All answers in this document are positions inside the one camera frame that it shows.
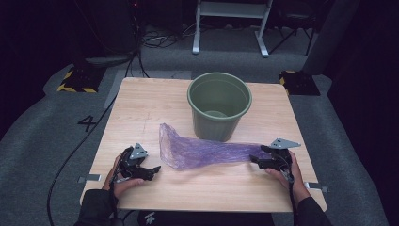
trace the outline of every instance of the stand leg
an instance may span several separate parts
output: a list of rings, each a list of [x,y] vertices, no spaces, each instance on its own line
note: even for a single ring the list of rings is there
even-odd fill
[[[288,38],[290,38],[292,35],[294,35],[295,30],[293,30],[287,37],[285,37],[282,41],[279,42],[279,44],[277,44],[272,51],[270,51],[270,54],[272,54],[277,48],[279,48],[286,40],[288,40]]]
[[[311,37],[309,38],[309,44],[308,44],[308,48],[306,49],[306,54],[305,56],[307,57],[309,54],[309,50],[311,49],[311,41],[313,40],[313,36],[314,36],[314,28],[311,29]]]
[[[197,3],[196,15],[196,34],[194,36],[193,54],[197,55],[200,52],[200,0]]]
[[[261,29],[259,31],[255,31],[256,40],[258,41],[259,48],[261,49],[261,54],[263,57],[269,57],[269,53],[267,52],[266,45],[263,41],[263,32],[266,27],[267,18],[269,17],[270,9],[272,6],[273,0],[269,0],[264,9],[264,15],[262,18]]]

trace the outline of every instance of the metal bracket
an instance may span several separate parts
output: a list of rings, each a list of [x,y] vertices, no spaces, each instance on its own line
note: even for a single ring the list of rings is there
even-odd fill
[[[83,184],[86,181],[101,181],[101,174],[89,174],[86,177],[79,177],[77,179],[78,184]]]
[[[135,145],[135,148],[133,149],[132,153],[130,154],[129,158],[130,159],[138,159],[138,158],[143,158],[147,157],[148,153],[146,150],[141,147],[139,143]]]
[[[272,148],[272,149],[289,149],[289,148],[294,148],[294,147],[299,147],[299,146],[300,146],[300,143],[296,143],[296,142],[286,140],[283,138],[277,138],[268,147]]]
[[[318,183],[304,182],[303,185],[304,185],[306,188],[309,188],[309,189],[319,189],[319,190],[322,190],[323,193],[328,193],[328,192],[329,192],[328,187],[326,187],[326,186],[321,186],[321,185],[318,184]]]

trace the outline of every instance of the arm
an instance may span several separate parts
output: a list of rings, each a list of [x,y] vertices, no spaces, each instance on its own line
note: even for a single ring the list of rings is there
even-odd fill
[[[290,152],[291,158],[293,159],[293,164],[291,166],[292,174],[294,175],[295,181],[293,185],[294,201],[298,213],[298,223],[299,226],[325,226],[331,225],[328,220],[327,215],[323,212],[314,198],[311,197],[308,189],[303,185],[302,174],[300,168],[297,164],[296,157]],[[268,174],[279,179],[281,184],[289,189],[289,183],[281,174],[281,172],[274,169],[266,169]]]
[[[124,191],[143,184],[143,179],[132,179],[122,183],[114,184],[114,194],[109,192],[109,182],[114,171],[118,168],[120,155],[115,159],[114,167],[109,171],[102,189],[91,189],[86,191],[80,208],[79,219],[74,226],[109,226],[112,214],[112,202],[110,197],[115,195],[116,201],[121,197]]]

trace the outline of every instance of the plastic bag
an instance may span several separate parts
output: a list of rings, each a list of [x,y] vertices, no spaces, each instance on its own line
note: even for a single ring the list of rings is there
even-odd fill
[[[261,144],[223,143],[180,137],[175,129],[165,123],[159,128],[159,142],[162,161],[176,170],[250,161],[250,154],[261,159],[271,158],[270,154],[261,150]]]

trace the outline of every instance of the green bucket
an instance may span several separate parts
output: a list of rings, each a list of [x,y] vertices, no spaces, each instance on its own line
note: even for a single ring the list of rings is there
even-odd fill
[[[206,73],[187,91],[198,138],[227,141],[252,103],[247,84],[228,73]]]

